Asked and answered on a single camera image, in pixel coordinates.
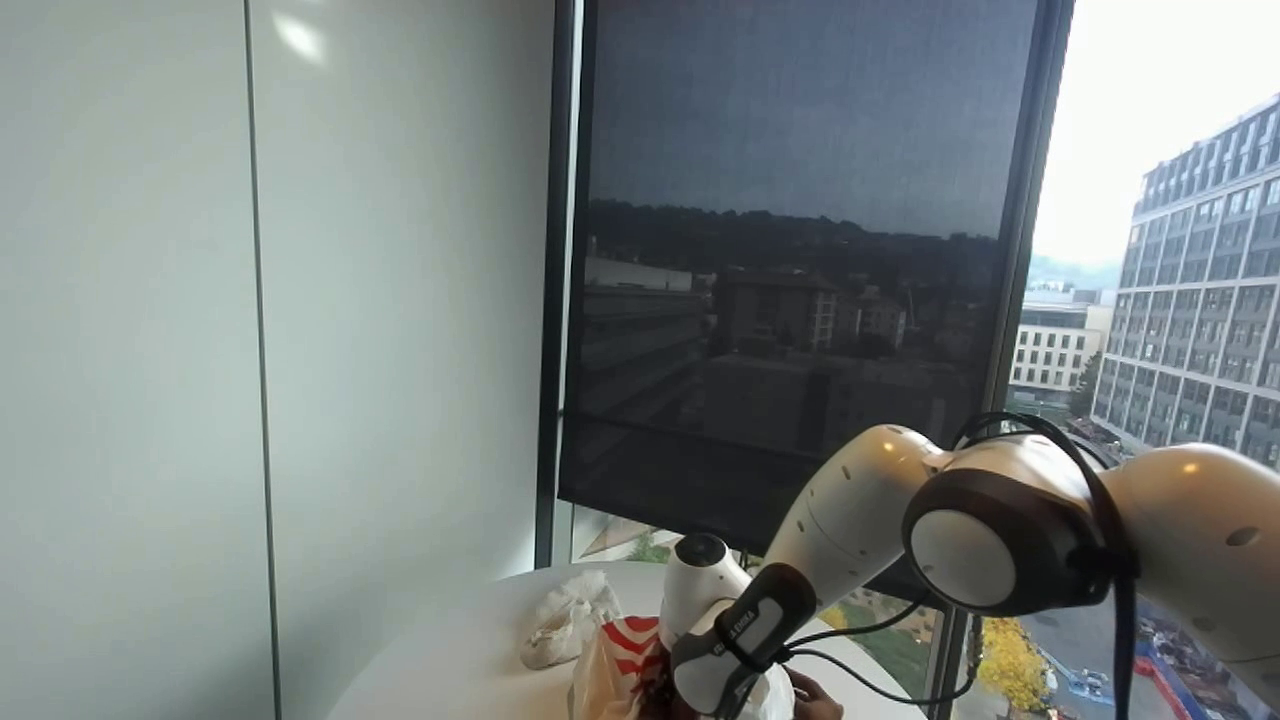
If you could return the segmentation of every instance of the white robotic arm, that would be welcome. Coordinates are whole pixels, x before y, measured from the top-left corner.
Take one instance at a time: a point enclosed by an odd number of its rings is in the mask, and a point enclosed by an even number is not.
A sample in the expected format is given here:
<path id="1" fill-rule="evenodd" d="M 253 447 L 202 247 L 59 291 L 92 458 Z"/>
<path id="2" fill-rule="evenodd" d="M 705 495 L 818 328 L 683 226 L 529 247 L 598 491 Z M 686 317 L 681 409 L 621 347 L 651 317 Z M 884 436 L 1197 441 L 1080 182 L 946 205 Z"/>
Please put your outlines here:
<path id="1" fill-rule="evenodd" d="M 1137 587 L 1280 707 L 1280 477 L 1178 446 L 1099 480 L 1141 560 Z M 1117 577 L 1090 488 L 1050 441 L 999 436 L 944 454 L 878 425 L 802 484 L 743 597 L 707 634 L 671 640 L 681 702 L 730 717 L 814 610 L 898 556 L 934 597 L 996 615 L 1090 606 Z"/>

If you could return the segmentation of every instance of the building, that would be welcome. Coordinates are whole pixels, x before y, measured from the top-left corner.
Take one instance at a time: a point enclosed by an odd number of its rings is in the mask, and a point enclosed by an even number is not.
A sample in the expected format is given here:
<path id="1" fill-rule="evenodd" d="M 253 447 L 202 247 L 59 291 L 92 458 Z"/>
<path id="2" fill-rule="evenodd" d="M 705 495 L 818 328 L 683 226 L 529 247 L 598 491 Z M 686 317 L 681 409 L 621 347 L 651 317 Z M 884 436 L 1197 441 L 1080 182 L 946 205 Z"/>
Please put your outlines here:
<path id="1" fill-rule="evenodd" d="M 1009 369 L 1010 392 L 1071 396 L 1103 351 L 1112 310 L 1094 291 L 1028 291 Z"/>
<path id="2" fill-rule="evenodd" d="M 1090 422 L 1280 464 L 1280 100 L 1144 176 Z"/>

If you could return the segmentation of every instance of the sky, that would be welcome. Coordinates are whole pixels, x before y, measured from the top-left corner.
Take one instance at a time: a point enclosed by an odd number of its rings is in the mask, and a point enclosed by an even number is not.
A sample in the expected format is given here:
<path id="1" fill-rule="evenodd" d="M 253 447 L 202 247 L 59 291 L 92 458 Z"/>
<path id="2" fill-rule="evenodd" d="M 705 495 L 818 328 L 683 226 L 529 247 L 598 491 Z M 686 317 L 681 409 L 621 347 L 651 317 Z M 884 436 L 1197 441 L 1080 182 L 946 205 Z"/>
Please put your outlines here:
<path id="1" fill-rule="evenodd" d="M 1280 98 L 1280 0 L 1074 0 L 1037 252 L 1118 264 L 1144 171 Z"/>
<path id="2" fill-rule="evenodd" d="M 999 232 L 1037 6 L 597 9 L 591 198 Z"/>

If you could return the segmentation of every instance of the table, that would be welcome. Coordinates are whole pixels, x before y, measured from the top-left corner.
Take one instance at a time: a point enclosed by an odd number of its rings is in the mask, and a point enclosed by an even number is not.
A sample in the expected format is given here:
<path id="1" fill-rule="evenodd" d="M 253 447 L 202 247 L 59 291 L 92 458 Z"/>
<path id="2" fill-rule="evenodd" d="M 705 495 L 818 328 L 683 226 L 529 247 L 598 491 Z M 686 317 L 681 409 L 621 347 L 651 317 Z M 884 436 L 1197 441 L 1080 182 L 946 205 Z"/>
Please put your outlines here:
<path id="1" fill-rule="evenodd" d="M 604 567 L 625 615 L 657 615 L 660 565 L 570 565 L 485 584 L 485 591 L 422 610 L 422 615 L 389 645 L 334 702 L 331 720 L 568 720 L 570 666 L 529 672 L 517 660 L 529 614 L 565 579 Z M 897 681 L 849 640 L 818 645 L 878 690 Z M 839 669 L 797 658 L 786 669 L 818 681 L 849 720 L 918 720 L 918 707 L 889 704 L 849 681 Z"/>

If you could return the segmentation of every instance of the white wall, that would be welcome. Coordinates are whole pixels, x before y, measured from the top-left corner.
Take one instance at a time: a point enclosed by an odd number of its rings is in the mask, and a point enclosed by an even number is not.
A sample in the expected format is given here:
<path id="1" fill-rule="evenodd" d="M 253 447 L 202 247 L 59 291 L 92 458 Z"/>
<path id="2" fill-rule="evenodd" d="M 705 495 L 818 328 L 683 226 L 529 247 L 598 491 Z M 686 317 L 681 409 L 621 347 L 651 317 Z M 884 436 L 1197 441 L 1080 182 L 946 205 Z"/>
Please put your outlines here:
<path id="1" fill-rule="evenodd" d="M 269 717 L 239 14 L 0 6 L 0 717 Z"/>
<path id="2" fill-rule="evenodd" d="M 315 717 L 428 597 L 530 565 L 551 0 L 253 24 L 284 717 Z"/>
<path id="3" fill-rule="evenodd" d="M 551 0 L 248 9 L 257 105 L 239 0 L 0 0 L 0 717 L 273 717 L 269 556 L 325 717 L 530 565 Z"/>

